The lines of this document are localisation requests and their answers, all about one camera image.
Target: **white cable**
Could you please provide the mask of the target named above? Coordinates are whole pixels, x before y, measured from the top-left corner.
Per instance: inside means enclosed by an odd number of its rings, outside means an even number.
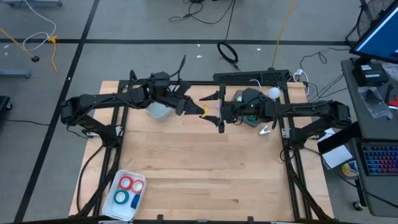
[[[256,82],[257,82],[257,84],[258,84],[258,85],[259,85],[259,87],[260,87],[260,91],[262,91],[261,84],[260,84],[259,80],[256,80],[256,79],[254,79],[254,80],[250,80],[250,82],[254,82],[254,81],[256,81]]]
[[[39,17],[41,17],[41,18],[44,19],[45,21],[51,22],[51,23],[54,25],[54,30],[53,30],[53,32],[51,33],[51,35],[49,35],[49,34],[46,33],[46,32],[38,32],[38,33],[36,33],[36,34],[31,35],[30,37],[26,38],[26,39],[23,41],[23,43],[22,43],[23,48],[24,48],[25,50],[27,50],[27,51],[33,51],[33,50],[36,50],[36,49],[38,49],[39,47],[41,47],[50,37],[52,37],[52,36],[54,35],[55,30],[57,29],[57,25],[56,25],[53,21],[51,21],[51,20],[45,18],[44,16],[40,15],[39,13],[37,13],[37,12],[32,8],[32,6],[30,6],[30,4],[27,2],[27,0],[24,0],[24,1],[25,1],[25,3],[27,4],[27,6],[29,7],[29,9],[30,9],[34,14],[38,15]],[[47,38],[46,38],[41,44],[39,44],[38,46],[36,46],[35,48],[33,48],[33,49],[27,49],[27,48],[25,47],[26,41],[28,41],[30,38],[32,38],[32,37],[34,37],[34,36],[36,36],[36,35],[40,35],[40,34],[46,35]]]
[[[310,80],[308,79],[307,74],[306,74],[306,73],[304,72],[304,70],[302,70],[302,69],[297,69],[297,71],[293,74],[293,80],[294,80],[294,82],[297,82],[297,80],[295,79],[295,76],[296,76],[296,75],[301,76],[301,75],[303,75],[303,74],[304,74],[304,76],[305,76],[305,79],[307,80],[307,83],[309,83]],[[308,96],[309,93],[310,93],[310,88],[307,87],[307,92],[305,93],[305,95]]]

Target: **black floor stripe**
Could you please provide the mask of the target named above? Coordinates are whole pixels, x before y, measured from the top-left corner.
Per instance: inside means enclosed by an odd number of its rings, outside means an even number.
[[[14,38],[18,43],[23,43],[25,39],[22,38]],[[29,39],[27,41],[27,44],[32,43],[32,44],[40,44],[43,42],[44,39]],[[57,44],[79,44],[80,39],[58,39]],[[13,43],[12,40],[10,39],[0,39],[0,43]]]
[[[30,198],[35,189],[37,179],[39,178],[40,171],[43,167],[43,163],[44,163],[45,157],[47,155],[47,151],[49,149],[52,136],[55,131],[55,127],[57,126],[57,123],[58,123],[58,119],[60,116],[59,104],[61,101],[65,100],[65,98],[67,96],[69,86],[70,86],[70,83],[73,78],[73,74],[75,73],[76,67],[78,65],[80,55],[83,50],[83,46],[85,44],[85,40],[88,35],[88,31],[90,30],[91,24],[93,23],[93,18],[94,18],[95,12],[97,10],[99,1],[100,0],[95,0],[93,3],[93,6],[91,7],[90,14],[87,18],[86,26],[81,35],[81,39],[80,39],[78,47],[76,49],[75,56],[73,57],[72,64],[70,65],[68,75],[65,79],[65,83],[63,85],[60,97],[59,97],[57,105],[55,107],[54,114],[51,118],[50,126],[47,130],[45,137],[44,137],[43,145],[40,149],[39,155],[37,156],[37,160],[36,160],[35,166],[33,168],[32,174],[30,175],[30,179],[29,179],[27,187],[25,189],[25,193],[22,198],[21,204],[19,204],[19,208],[18,208],[16,217],[14,219],[14,223],[20,223],[23,221],[27,207],[29,206]]]
[[[86,44],[217,44],[224,40],[118,40],[118,39],[86,39]],[[30,39],[29,43],[38,44],[43,39]],[[59,44],[78,44],[80,39],[59,39]],[[276,40],[228,40],[229,44],[275,45]],[[9,39],[0,39],[0,43],[12,43]],[[281,40],[280,45],[307,45],[307,46],[347,46],[344,41],[322,40]]]

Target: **cart wheel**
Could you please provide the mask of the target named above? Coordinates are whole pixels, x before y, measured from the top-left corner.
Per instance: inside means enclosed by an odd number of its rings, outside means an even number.
[[[12,104],[8,103],[8,105],[6,106],[6,110],[11,110],[12,109]]]
[[[355,210],[357,210],[359,212],[363,210],[363,206],[361,205],[361,202],[359,202],[359,201],[353,202],[353,207]]]

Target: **black box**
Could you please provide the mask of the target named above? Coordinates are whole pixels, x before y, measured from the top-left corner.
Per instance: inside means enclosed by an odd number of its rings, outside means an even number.
[[[381,86],[389,81],[389,77],[379,63],[355,65],[353,74],[359,86]]]

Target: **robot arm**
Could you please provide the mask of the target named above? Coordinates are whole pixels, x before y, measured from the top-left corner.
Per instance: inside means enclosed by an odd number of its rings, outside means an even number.
[[[181,81],[179,88],[170,91],[170,76],[165,72],[155,73],[145,79],[145,84],[133,88],[131,82],[126,93],[101,95],[81,95],[61,102],[61,122],[67,126],[79,125],[87,132],[98,134],[105,146],[113,146],[117,142],[118,131],[112,125],[104,125],[88,113],[93,109],[129,106],[134,109],[145,109],[151,103],[158,102],[175,109],[175,113],[203,114],[204,110],[185,95],[191,87]]]
[[[252,88],[243,91],[241,101],[225,101],[224,95],[225,86],[221,85],[220,91],[201,99],[202,101],[220,100],[220,117],[201,116],[214,123],[219,128],[219,133],[224,132],[224,122],[235,123],[243,116],[263,123],[273,121],[273,129],[276,122],[282,118],[318,116],[320,119],[305,127],[283,130],[283,138],[289,139],[292,147],[302,149],[310,136],[320,134],[328,128],[343,129],[351,124],[349,108],[337,101],[280,104]]]

